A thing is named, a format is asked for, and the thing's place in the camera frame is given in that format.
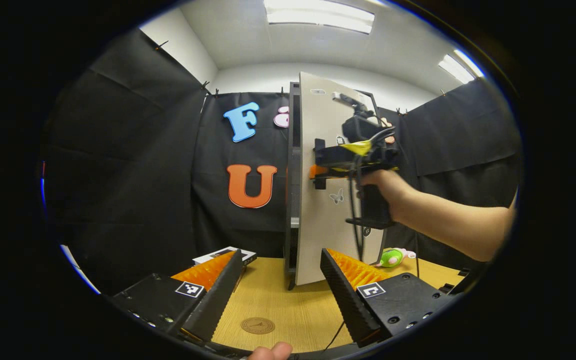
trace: white ceiling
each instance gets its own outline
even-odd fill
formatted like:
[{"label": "white ceiling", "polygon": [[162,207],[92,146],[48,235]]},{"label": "white ceiling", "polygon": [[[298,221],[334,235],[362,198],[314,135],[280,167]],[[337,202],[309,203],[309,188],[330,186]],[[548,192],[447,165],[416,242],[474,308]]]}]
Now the white ceiling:
[{"label": "white ceiling", "polygon": [[462,84],[438,66],[455,46],[420,18],[370,0],[336,1],[374,13],[370,34],[320,25],[269,25],[263,0],[194,0],[181,10],[220,70],[303,62],[371,71],[437,95]]}]

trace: orange letter u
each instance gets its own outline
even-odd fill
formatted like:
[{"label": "orange letter u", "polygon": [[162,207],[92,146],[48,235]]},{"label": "orange letter u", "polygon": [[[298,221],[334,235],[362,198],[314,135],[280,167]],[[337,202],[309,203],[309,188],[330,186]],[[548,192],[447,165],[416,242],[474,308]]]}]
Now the orange letter u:
[{"label": "orange letter u", "polygon": [[250,166],[234,164],[226,169],[230,174],[228,182],[228,197],[230,201],[240,208],[261,208],[270,201],[273,194],[273,175],[277,168],[270,165],[261,165],[256,171],[261,174],[261,190],[257,196],[246,194],[246,177],[252,170]]}]

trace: orange part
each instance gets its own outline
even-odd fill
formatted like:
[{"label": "orange part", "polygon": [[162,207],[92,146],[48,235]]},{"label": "orange part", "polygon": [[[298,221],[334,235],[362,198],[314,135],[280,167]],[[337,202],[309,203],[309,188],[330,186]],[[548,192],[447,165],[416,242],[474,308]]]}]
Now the orange part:
[{"label": "orange part", "polygon": [[176,275],[172,275],[170,278],[201,285],[204,287],[204,289],[206,289],[206,291],[208,291],[213,287],[217,277],[219,277],[219,274],[222,273],[226,267],[226,264],[228,264],[228,262],[230,262],[230,260],[233,258],[233,255],[235,255],[235,251],[224,253],[223,255],[219,255],[214,259],[210,259],[206,262],[202,262],[201,264],[194,265],[190,269],[186,269]]},{"label": "orange part", "polygon": [[315,178],[315,175],[326,174],[327,172],[328,172],[327,167],[313,165],[310,167],[310,174],[308,175],[308,178],[312,180]]},{"label": "orange part", "polygon": [[390,278],[385,272],[373,268],[368,264],[364,264],[357,259],[353,259],[348,255],[344,255],[339,251],[334,251],[331,248],[327,248],[326,250],[339,266],[339,269],[341,269],[353,290],[357,290],[357,287],[361,287],[361,285],[376,283],[377,281]]},{"label": "orange part", "polygon": [[228,182],[228,197],[230,201],[240,208],[261,208],[270,201],[273,194],[273,175],[277,168],[271,165],[261,165],[256,171],[261,174],[261,189],[257,196],[246,194],[246,177],[250,173],[250,166],[233,164],[226,168],[230,174]]}]

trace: wooden table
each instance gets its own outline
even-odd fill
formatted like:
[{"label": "wooden table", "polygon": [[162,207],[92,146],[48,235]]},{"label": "wooden table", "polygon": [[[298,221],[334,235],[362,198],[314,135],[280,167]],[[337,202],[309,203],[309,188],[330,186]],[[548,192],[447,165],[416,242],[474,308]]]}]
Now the wooden table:
[{"label": "wooden table", "polygon": [[[417,274],[416,261],[405,258],[402,264],[383,271],[396,276]],[[457,285],[462,279],[456,269],[419,259],[421,280],[439,289],[444,284]],[[323,350],[332,340],[343,319],[326,280],[295,286],[288,291],[290,277],[284,273],[284,260],[258,257],[251,262],[219,321],[212,341],[225,346],[254,350],[272,348],[276,342],[292,345],[293,353]],[[245,319],[261,317],[274,322],[270,333],[245,331]],[[353,340],[346,326],[330,347],[344,346]]]}]

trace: green plush toy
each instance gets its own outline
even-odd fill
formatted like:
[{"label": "green plush toy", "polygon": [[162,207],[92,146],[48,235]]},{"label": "green plush toy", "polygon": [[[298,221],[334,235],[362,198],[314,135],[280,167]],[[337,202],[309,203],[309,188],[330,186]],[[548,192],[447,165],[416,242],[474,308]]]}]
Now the green plush toy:
[{"label": "green plush toy", "polygon": [[405,248],[391,248],[381,254],[381,260],[375,266],[393,268],[401,264],[405,256],[414,259],[417,255],[413,251],[407,251]]}]

